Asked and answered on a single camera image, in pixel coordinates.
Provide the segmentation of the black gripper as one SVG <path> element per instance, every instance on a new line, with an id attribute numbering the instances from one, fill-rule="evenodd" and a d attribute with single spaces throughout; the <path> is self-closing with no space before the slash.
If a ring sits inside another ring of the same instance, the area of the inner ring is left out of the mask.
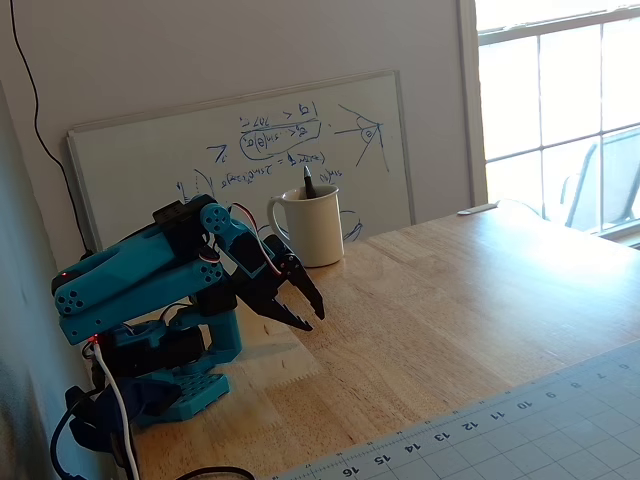
<path id="1" fill-rule="evenodd" d="M 236 295 L 259 315 L 301 331 L 312 331 L 310 323 L 292 313 L 276 297 L 279 287 L 288 280 L 308 300 L 315 315 L 323 320 L 325 309 L 320 291 L 298 257 L 276 235 L 268 235 L 262 245 L 279 273 L 266 262 L 258 241 L 252 235 L 243 235 L 239 264 L 232 275 Z"/>

